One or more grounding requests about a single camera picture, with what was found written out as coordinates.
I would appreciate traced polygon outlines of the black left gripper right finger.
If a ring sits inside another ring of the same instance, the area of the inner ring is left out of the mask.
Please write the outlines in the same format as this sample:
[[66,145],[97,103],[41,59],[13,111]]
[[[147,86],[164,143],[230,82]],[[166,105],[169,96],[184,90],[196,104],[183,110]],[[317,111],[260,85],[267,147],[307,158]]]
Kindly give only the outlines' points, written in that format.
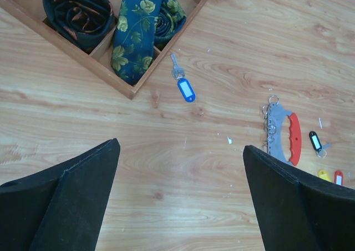
[[243,160],[266,250],[354,250],[354,189],[247,145]]

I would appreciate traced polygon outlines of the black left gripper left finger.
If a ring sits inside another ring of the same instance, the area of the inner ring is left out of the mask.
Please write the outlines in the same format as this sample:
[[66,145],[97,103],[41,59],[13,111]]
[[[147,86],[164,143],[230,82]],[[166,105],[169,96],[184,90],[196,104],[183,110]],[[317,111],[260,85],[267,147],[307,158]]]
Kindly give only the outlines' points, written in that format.
[[120,154],[117,139],[1,185],[1,250],[95,250]]

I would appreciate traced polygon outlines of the key with red tag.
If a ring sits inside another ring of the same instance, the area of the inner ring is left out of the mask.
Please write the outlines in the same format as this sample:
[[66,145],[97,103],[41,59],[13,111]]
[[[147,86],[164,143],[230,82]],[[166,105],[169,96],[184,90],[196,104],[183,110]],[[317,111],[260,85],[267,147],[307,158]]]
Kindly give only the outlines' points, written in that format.
[[341,170],[337,170],[334,173],[334,183],[343,186],[343,173]]

